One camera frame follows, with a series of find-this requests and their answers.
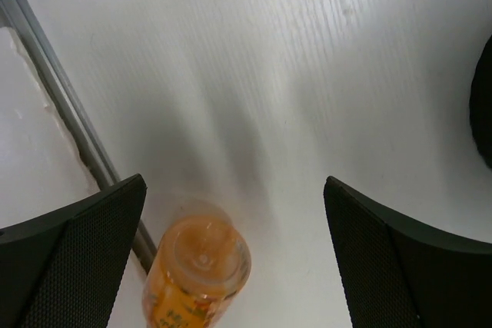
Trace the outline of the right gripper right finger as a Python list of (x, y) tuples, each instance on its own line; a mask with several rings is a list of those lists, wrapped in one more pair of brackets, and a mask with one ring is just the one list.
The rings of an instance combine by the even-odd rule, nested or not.
[(491, 245), (403, 215), (335, 177), (324, 205), (354, 327), (489, 327)]

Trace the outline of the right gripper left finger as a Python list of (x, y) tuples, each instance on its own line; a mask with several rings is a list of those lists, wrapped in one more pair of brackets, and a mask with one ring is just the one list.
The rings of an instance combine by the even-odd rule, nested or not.
[(1, 230), (3, 327), (105, 327), (147, 186), (136, 174)]

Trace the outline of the black plastic waste bin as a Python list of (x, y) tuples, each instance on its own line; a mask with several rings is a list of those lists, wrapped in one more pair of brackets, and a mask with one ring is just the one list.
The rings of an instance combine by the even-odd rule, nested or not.
[(475, 68), (469, 99), (469, 123), (474, 143), (489, 168), (492, 160), (491, 52), (492, 39), (489, 38)]

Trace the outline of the orange juice bottle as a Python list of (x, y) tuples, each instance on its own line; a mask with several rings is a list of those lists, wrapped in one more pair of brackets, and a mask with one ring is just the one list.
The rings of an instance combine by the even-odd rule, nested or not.
[(242, 290), (251, 254), (231, 218), (210, 202), (181, 200), (148, 272), (148, 327), (213, 327)]

